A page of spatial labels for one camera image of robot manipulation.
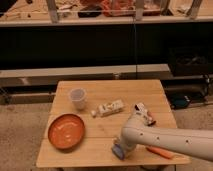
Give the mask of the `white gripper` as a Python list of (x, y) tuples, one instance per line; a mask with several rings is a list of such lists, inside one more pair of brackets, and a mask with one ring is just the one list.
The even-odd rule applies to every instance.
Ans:
[(122, 147), (124, 148), (125, 158), (127, 158), (136, 148), (136, 145), (126, 144), (124, 141), (121, 141), (120, 139), (118, 140), (120, 141)]

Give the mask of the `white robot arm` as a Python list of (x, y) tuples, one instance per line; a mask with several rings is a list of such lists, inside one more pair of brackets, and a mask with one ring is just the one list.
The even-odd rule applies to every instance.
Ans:
[(112, 152), (124, 160), (138, 144), (154, 146), (213, 162), (213, 131), (150, 127), (142, 114), (132, 114)]

